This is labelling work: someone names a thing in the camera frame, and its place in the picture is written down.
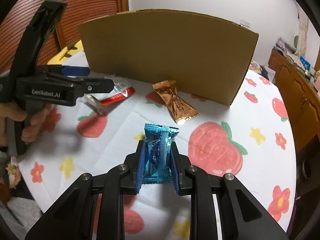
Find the person's left hand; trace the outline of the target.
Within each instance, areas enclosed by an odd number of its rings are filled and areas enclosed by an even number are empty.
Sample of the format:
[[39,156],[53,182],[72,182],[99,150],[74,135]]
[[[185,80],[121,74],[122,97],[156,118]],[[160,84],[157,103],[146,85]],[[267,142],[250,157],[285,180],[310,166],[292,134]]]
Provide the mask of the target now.
[[[33,142],[36,139],[52,106],[52,104],[46,103],[41,110],[31,117],[30,125],[25,127],[22,131],[21,139],[24,142]],[[8,145],[8,138],[5,132],[5,119],[9,118],[14,121],[22,122],[26,117],[27,113],[18,107],[16,102],[1,103],[1,146]]]

